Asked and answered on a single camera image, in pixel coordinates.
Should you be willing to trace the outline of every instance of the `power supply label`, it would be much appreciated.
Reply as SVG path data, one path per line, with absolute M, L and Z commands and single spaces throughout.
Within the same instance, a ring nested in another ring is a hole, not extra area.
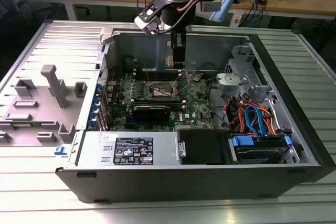
M 113 163 L 115 165 L 152 165 L 153 149 L 152 137 L 118 137 Z

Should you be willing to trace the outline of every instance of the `table leg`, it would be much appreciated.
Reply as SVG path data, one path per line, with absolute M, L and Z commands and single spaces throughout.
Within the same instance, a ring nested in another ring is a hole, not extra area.
M 65 5 L 65 9 L 67 10 L 68 19 L 78 20 L 75 5 L 71 2 L 65 2 L 64 5 Z
M 246 11 L 245 9 L 234 9 L 230 26 L 238 27 L 241 17 L 243 14 L 245 14 L 245 11 Z

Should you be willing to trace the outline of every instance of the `motherboard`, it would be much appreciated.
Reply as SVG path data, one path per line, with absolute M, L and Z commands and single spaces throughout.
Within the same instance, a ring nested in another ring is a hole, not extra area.
M 126 73 L 110 82 L 110 131 L 214 129 L 202 74 Z

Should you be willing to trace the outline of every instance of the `wire bundle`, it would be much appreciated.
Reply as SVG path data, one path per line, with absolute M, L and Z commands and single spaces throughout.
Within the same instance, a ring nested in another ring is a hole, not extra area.
M 258 2 L 257 2 L 257 0 L 253 0 L 253 2 L 251 2 L 251 4 L 252 4 L 252 7 L 251 7 L 250 11 L 249 11 L 248 14 L 246 15 L 246 17 L 243 19 L 243 21 L 240 23 L 239 27 L 241 27 L 244 23 L 245 23 L 246 26 L 247 26 L 248 23 L 250 23 L 249 26 L 251 26 L 252 23 L 257 22 L 257 21 L 259 21 L 259 24 L 260 24 L 260 22 L 261 22 L 261 20 L 262 20 L 262 17 L 263 17 L 263 15 L 264 15 L 264 10 L 265 10 L 266 6 L 261 5 L 261 12 L 260 12 L 259 14 L 257 14 L 257 11 L 258 11 Z M 249 16 L 250 13 L 252 12 L 252 10 L 254 10 L 254 14 L 253 14 L 253 16 L 249 19 L 248 16 Z
M 232 119 L 232 121 L 228 125 L 232 131 L 239 132 L 241 134 L 256 136 L 256 134 L 249 127 L 245 127 L 246 125 L 249 124 L 248 123 L 249 119 L 244 116 L 244 113 L 247 107 L 252 105 L 253 107 L 256 107 L 259 110 L 258 112 L 260 112 L 262 116 L 263 121 L 259 122 L 259 125 L 265 124 L 269 135 L 277 135 L 273 127 L 273 115 L 269 111 L 267 111 L 265 107 L 260 106 L 259 104 L 255 102 L 251 102 L 251 101 L 235 102 L 233 99 L 228 99 L 223 111 L 226 112 L 230 105 L 236 107 L 238 111 L 238 116 Z M 258 117 L 255 116 L 251 125 L 253 126 L 257 121 L 258 121 Z

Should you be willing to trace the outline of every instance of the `blue cable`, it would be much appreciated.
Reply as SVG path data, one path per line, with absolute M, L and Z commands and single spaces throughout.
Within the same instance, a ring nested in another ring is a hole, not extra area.
M 268 134 L 267 134 L 266 129 L 265 129 L 263 123 L 262 123 L 262 122 L 263 122 L 263 121 L 262 121 L 263 118 L 261 117 L 261 112 L 260 112 L 260 110 L 258 109 L 258 107 L 255 106 L 255 105 L 250 105 L 250 106 L 248 106 L 248 107 L 246 108 L 246 110 L 245 110 L 245 121 L 246 121 L 246 125 L 247 125 L 247 127 L 249 127 L 250 130 L 254 133 L 254 136 L 258 136 L 258 132 L 252 127 L 252 125 L 251 125 L 251 123 L 250 123 L 250 119 L 248 118 L 248 112 L 249 112 L 251 109 L 255 110 L 256 113 L 257 113 L 260 133 L 261 133 L 262 135 L 264 135 L 264 136 L 267 136 Z
M 256 2 L 256 0 L 253 0 L 253 2 L 254 2 L 254 13 L 253 13 L 253 18 L 250 21 L 250 24 L 248 25 L 248 27 L 250 27 L 252 25 L 252 23 L 255 21 L 254 19 L 257 16 L 257 2 Z

